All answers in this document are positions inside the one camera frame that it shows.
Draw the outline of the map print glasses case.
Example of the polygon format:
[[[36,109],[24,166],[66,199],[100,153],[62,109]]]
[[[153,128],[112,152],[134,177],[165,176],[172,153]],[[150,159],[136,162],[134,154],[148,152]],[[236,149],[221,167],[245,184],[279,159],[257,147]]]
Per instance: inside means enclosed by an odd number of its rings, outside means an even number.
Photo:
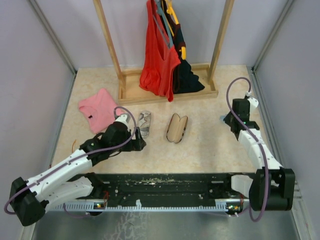
[[[143,138],[147,138],[150,133],[152,121],[152,113],[150,111],[144,110],[139,113],[137,126],[139,127],[140,134]]]

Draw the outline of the brown plaid glasses case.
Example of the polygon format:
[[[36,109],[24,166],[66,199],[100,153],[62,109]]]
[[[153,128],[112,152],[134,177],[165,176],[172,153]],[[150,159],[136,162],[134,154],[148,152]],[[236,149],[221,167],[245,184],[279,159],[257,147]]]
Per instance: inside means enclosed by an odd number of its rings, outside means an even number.
[[[188,120],[189,118],[186,115],[180,117],[177,113],[174,113],[167,127],[166,139],[171,143],[180,143],[185,135]]]

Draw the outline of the small light blue cloth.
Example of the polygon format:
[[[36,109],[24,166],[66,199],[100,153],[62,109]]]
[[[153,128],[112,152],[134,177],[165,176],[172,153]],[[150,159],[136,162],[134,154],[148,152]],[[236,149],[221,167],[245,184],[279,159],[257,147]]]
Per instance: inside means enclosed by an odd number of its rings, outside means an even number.
[[[219,117],[219,119],[220,119],[222,122],[225,122],[225,118],[226,118],[226,115],[221,115],[221,116]]]

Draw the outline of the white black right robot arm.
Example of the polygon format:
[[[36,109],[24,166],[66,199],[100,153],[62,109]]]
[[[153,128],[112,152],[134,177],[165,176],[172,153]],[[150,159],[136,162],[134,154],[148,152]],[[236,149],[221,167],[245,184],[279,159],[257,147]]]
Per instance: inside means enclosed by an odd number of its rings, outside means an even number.
[[[250,120],[251,110],[258,106],[253,97],[235,98],[227,102],[229,113],[223,121],[245,149],[256,168],[252,177],[233,176],[223,185],[229,198],[239,193],[248,197],[254,211],[289,211],[293,206],[296,175],[273,156],[263,140],[260,127]]]

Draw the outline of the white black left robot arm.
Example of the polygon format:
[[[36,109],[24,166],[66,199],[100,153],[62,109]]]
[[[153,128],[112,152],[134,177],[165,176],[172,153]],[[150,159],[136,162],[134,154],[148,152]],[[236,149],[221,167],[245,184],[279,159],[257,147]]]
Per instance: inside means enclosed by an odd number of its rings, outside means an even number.
[[[26,227],[58,205],[78,198],[101,197],[104,183],[97,174],[86,173],[74,181],[71,178],[117,153],[140,152],[146,145],[139,128],[130,131],[124,123],[115,121],[54,167],[27,180],[15,179],[9,195],[14,215]]]

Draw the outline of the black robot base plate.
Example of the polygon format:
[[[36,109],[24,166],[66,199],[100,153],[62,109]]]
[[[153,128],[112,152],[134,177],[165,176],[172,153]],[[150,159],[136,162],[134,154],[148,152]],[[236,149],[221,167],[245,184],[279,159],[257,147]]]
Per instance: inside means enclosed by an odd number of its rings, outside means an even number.
[[[240,200],[231,188],[231,173],[114,173],[97,174],[99,187],[87,200],[106,201],[108,207],[214,207],[217,200]]]

